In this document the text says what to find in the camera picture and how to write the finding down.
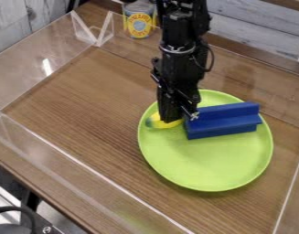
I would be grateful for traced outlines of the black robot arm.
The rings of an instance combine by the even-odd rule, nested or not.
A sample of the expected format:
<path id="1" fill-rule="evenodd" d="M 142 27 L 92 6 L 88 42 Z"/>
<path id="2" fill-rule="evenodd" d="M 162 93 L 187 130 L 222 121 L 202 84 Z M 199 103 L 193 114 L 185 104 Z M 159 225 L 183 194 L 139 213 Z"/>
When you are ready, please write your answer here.
<path id="1" fill-rule="evenodd" d="M 207 0 L 157 0 L 162 27 L 159 50 L 162 56 L 151 60 L 151 78 L 158 85 L 161 120 L 171 123 L 187 116 L 198 118 L 201 102 L 198 83 L 211 71 L 207 56 L 214 56 L 205 40 L 211 16 Z"/>

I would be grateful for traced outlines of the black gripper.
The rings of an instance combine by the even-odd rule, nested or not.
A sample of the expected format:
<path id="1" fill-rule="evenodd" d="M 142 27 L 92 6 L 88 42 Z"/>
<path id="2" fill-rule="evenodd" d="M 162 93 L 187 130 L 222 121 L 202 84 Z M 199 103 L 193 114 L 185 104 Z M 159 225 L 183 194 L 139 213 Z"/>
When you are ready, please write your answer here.
<path id="1" fill-rule="evenodd" d="M 162 56 L 151 60 L 150 75 L 158 85 L 158 110 L 161 120 L 166 123 L 179 120 L 183 113 L 191 121 L 199 118 L 198 83 L 210 72 L 207 56 L 209 48 L 179 53 L 163 48 Z"/>

